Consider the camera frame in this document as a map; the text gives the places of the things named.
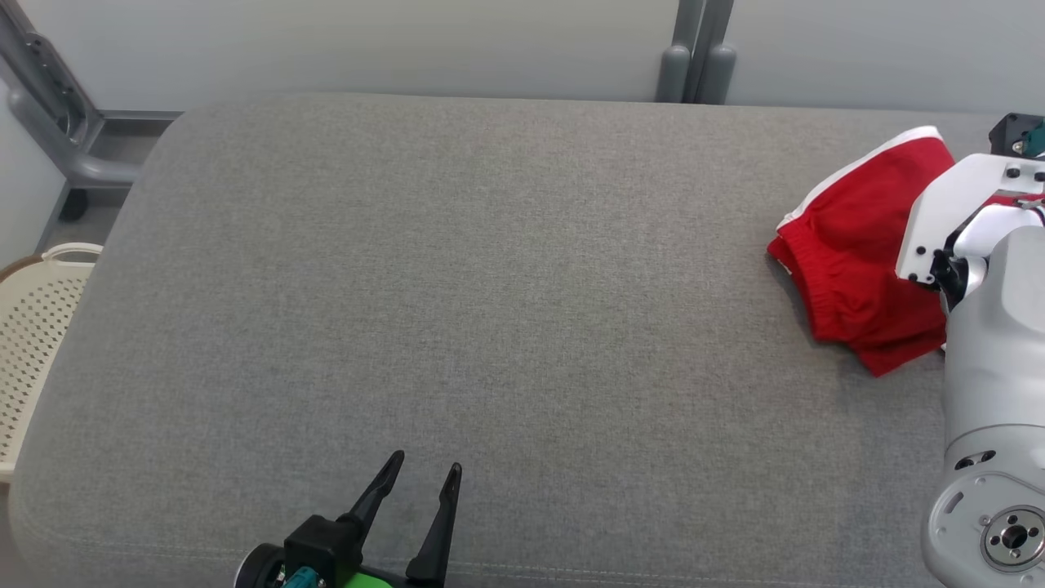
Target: red shorts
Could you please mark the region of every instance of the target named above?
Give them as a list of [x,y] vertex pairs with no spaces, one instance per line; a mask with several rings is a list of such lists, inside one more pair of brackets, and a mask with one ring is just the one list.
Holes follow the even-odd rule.
[[769,243],[813,337],[847,345],[875,376],[946,340],[938,293],[895,267],[911,204],[953,164],[935,127],[907,131],[816,186]]

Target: laundry basket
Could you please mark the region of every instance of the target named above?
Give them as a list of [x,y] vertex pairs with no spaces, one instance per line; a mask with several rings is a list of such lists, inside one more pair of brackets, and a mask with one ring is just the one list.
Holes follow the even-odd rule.
[[51,360],[79,303],[91,262],[60,255],[98,255],[101,245],[66,242],[0,269],[0,484],[9,484],[22,439]]

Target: floor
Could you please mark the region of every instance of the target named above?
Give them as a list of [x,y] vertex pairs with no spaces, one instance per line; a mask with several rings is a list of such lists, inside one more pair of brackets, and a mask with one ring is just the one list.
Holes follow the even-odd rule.
[[[91,205],[78,220],[59,220],[47,235],[45,249],[61,242],[86,241],[104,244],[109,231],[116,221],[126,191],[103,190],[89,192]],[[0,485],[0,586],[3,588],[37,588],[29,571],[22,563],[10,536],[7,518],[7,486]]]
[[91,155],[101,159],[143,163],[170,120],[106,120],[91,144]]

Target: gray cushion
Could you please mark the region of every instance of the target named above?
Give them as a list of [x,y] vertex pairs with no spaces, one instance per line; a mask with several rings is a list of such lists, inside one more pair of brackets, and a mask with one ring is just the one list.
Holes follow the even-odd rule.
[[346,510],[402,570],[464,466],[450,586],[933,586],[942,359],[876,380],[765,254],[835,169],[996,116],[321,94],[161,138],[11,496],[46,580],[228,587]]

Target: black wheel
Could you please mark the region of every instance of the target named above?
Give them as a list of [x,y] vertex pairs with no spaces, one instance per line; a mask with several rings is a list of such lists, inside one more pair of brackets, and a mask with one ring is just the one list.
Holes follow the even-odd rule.
[[234,588],[273,588],[283,567],[283,548],[262,543],[243,558]]
[[77,188],[69,190],[66,203],[62,205],[62,211],[59,212],[59,219],[67,222],[78,220],[84,215],[84,212],[87,212],[87,205],[86,189]]

